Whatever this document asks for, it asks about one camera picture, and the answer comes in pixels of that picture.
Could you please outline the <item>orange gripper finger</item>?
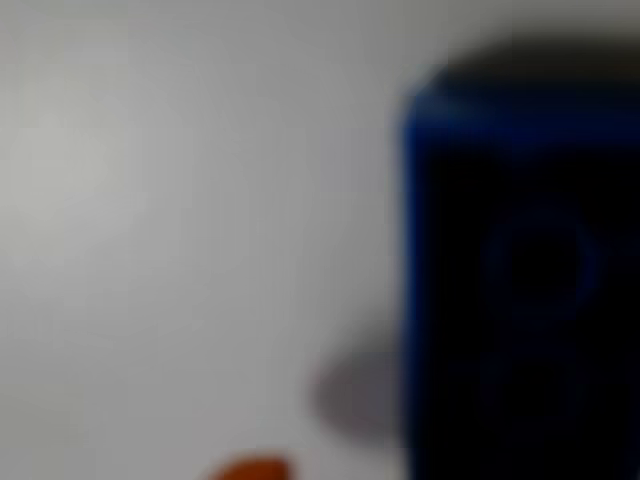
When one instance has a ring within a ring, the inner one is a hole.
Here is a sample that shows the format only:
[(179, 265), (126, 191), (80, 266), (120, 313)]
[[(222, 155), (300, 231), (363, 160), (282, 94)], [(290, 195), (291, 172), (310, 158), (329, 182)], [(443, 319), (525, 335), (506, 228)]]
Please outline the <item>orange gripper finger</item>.
[(291, 480), (290, 463), (273, 455), (253, 455), (234, 459), (212, 470), (206, 480)]

